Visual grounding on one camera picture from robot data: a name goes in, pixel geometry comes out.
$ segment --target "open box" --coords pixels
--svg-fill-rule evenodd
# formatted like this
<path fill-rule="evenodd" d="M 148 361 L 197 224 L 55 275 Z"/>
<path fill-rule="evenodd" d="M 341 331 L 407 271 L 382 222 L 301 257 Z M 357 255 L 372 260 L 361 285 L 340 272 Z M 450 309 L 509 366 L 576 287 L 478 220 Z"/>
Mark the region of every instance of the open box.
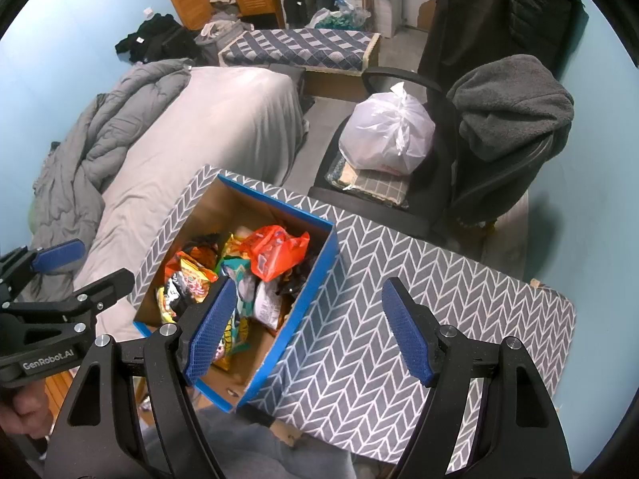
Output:
<path fill-rule="evenodd" d="M 247 229 L 253 231 L 274 224 L 282 225 L 293 236 L 308 232 L 311 237 L 308 250 L 319 255 L 277 336 L 257 321 L 251 322 L 249 348 L 232 356 L 231 370 L 226 372 L 210 366 L 206 375 L 197 381 L 197 388 L 224 411 L 250 400 L 282 355 L 337 255 L 337 233 L 333 224 L 218 175 L 175 233 L 135 314 L 135 327 L 145 336 L 161 326 L 155 290 L 164 284 L 164 265 L 194 237 L 213 232 L 245 233 Z"/>

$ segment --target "blue gripper pad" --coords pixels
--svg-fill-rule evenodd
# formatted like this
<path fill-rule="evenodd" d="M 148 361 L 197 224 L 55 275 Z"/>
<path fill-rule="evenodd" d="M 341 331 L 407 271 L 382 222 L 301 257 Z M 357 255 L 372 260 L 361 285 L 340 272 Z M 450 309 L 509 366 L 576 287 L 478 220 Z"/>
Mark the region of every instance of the blue gripper pad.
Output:
<path fill-rule="evenodd" d="M 183 371 L 184 378 L 189 385 L 193 385 L 200 376 L 208 371 L 217 346 L 222 339 L 224 329 L 231 318 L 233 309 L 237 306 L 235 283 L 226 279 L 217 297 L 204 316 L 189 345 L 189 361 Z"/>
<path fill-rule="evenodd" d="M 31 263 L 34 272 L 47 273 L 84 257 L 84 243 L 79 239 L 66 241 L 51 248 L 40 250 Z"/>
<path fill-rule="evenodd" d="M 385 281 L 382 286 L 381 307 L 391 326 L 408 372 L 423 385 L 428 384 L 433 378 L 433 371 L 428 364 L 428 345 L 391 279 Z"/>

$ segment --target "blue wall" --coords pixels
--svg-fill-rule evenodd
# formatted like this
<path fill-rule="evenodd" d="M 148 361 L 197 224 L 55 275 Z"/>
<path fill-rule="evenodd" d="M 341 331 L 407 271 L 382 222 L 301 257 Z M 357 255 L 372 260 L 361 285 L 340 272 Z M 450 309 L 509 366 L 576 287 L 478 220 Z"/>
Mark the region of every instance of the blue wall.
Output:
<path fill-rule="evenodd" d="M 639 386 L 639 71 L 591 0 L 561 81 L 566 149 L 530 188 L 527 277 L 572 300 L 577 323 L 555 406 L 574 469 L 601 451 Z"/>
<path fill-rule="evenodd" d="M 0 40 L 0 249 L 31 239 L 31 186 L 52 140 L 130 68 L 114 46 L 170 0 L 30 0 Z"/>

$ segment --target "red plastic bag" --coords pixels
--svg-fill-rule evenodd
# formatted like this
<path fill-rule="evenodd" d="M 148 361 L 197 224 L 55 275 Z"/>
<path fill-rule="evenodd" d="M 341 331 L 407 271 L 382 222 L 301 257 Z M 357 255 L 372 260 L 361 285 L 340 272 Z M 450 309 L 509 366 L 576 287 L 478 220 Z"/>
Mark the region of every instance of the red plastic bag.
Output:
<path fill-rule="evenodd" d="M 310 239 L 308 232 L 294 238 L 283 227 L 268 225 L 242 241 L 239 251 L 250 256 L 251 272 L 268 282 L 302 262 Z"/>

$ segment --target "metal screw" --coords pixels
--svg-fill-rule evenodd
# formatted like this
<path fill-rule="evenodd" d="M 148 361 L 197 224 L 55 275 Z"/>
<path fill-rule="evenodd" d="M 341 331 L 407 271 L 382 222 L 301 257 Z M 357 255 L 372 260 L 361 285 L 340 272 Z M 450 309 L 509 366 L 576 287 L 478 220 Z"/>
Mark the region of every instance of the metal screw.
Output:
<path fill-rule="evenodd" d="M 510 347 L 510 349 L 519 349 L 520 347 L 522 347 L 522 341 L 513 336 L 509 336 L 506 339 L 506 345 Z"/>
<path fill-rule="evenodd" d="M 176 326 L 174 323 L 167 323 L 165 325 L 162 325 L 162 328 L 160 328 L 160 334 L 164 336 L 171 336 L 176 331 L 178 331 L 178 326 Z"/>
<path fill-rule="evenodd" d="M 98 347 L 104 347 L 111 341 L 111 337 L 109 335 L 100 335 L 95 339 L 95 345 Z"/>
<path fill-rule="evenodd" d="M 457 328 L 455 328 L 455 326 L 451 326 L 451 325 L 443 325 L 440 328 L 440 333 L 443 336 L 447 336 L 448 338 L 452 338 L 457 334 Z"/>

